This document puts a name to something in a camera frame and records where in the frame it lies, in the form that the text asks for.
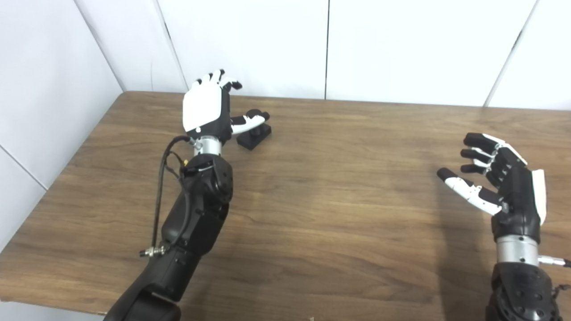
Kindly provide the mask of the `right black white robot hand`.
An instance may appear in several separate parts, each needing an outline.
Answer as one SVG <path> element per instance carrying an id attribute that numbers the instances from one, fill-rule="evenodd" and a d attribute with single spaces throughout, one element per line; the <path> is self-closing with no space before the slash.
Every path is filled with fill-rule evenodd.
<path id="1" fill-rule="evenodd" d="M 510 144 L 488 134 L 470 132 L 463 144 L 460 154 L 472 162 L 461 166 L 461 172 L 483 175 L 493 189 L 446 167 L 437 170 L 437 177 L 467 203 L 491 215 L 494 240 L 515 235 L 540 243 L 547 212 L 544 170 L 530 170 Z"/>

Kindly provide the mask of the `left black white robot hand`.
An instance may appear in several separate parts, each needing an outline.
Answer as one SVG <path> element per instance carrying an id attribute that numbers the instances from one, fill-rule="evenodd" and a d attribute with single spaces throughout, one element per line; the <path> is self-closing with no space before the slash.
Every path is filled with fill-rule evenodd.
<path id="1" fill-rule="evenodd" d="M 268 112 L 260 110 L 231 116 L 230 92 L 240 90 L 243 86 L 225 73 L 220 69 L 196 79 L 184 94 L 183 128 L 194 140 L 212 136 L 225 144 L 235 134 L 252 130 L 270 119 Z"/>

